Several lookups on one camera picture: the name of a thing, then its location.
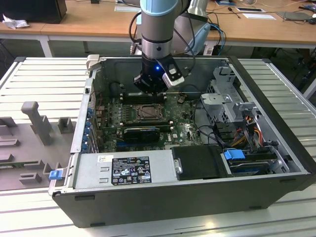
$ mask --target green circuit board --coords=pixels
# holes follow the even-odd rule
[[[99,126],[102,136],[101,152],[168,150],[173,146],[202,145],[192,120],[192,103],[179,103],[178,100],[179,95],[169,95],[164,104],[124,105],[119,99],[112,99],[105,105],[104,122]],[[164,124],[170,121],[172,125],[169,127],[172,129],[161,129],[158,142],[130,144],[123,139],[122,134],[129,128],[129,123],[139,123],[139,127],[144,128],[159,128],[163,124],[162,127],[165,128],[168,126]],[[159,125],[143,125],[148,122]]]

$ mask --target motherboard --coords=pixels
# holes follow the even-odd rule
[[[193,123],[194,104],[179,95],[157,103],[138,104],[112,98],[99,106],[100,152],[168,150],[203,145]]]

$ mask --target floor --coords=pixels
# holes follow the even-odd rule
[[[10,53],[0,45],[0,78],[14,61],[13,57],[43,57],[43,51],[37,40],[3,39],[2,44]],[[80,41],[51,41],[50,46],[55,57],[85,57],[89,54],[102,56],[125,56],[129,55],[130,43],[116,42],[88,42],[90,52],[85,53],[83,43]],[[298,65],[301,55],[296,49],[280,49],[274,54],[274,48],[254,48],[225,46],[222,55],[234,55],[239,58],[270,58],[276,67],[290,80],[294,80],[297,86],[300,79],[308,73]],[[311,99],[316,103],[316,96]]]

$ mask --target blue cable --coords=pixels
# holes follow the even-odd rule
[[[223,31],[220,29],[220,28],[218,28],[217,26],[215,26],[215,25],[213,25],[213,24],[211,24],[210,23],[210,25],[212,26],[212,27],[214,27],[215,29],[217,29],[217,31],[221,34],[221,38],[222,38],[222,45],[221,45],[221,49],[219,50],[219,52],[218,52],[218,55],[220,55],[221,54],[221,52],[222,52],[222,50],[223,50],[223,47],[224,47],[224,33],[223,33]]]

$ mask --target warning label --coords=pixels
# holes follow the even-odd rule
[[[112,159],[113,185],[151,183],[149,157]]]

